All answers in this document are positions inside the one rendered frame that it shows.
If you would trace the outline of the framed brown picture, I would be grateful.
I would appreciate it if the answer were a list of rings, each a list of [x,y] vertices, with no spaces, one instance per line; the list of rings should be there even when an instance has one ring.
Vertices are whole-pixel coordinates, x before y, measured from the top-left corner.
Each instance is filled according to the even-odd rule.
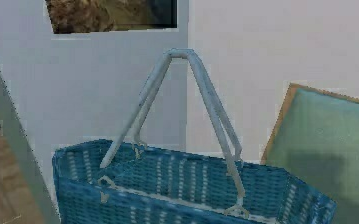
[[[178,0],[45,0],[54,34],[177,27]]]

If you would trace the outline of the green cushion with tan trim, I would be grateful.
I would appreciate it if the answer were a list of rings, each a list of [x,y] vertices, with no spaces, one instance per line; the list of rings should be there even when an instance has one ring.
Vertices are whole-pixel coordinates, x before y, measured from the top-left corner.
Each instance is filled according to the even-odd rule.
[[[331,197],[332,224],[359,224],[359,98],[291,83],[261,162]]]

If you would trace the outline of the brown wooden room door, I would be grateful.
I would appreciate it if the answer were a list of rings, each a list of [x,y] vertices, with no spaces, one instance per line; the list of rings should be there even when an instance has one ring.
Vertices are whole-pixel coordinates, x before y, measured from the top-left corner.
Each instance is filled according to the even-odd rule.
[[[46,224],[15,155],[1,131],[0,224]]]

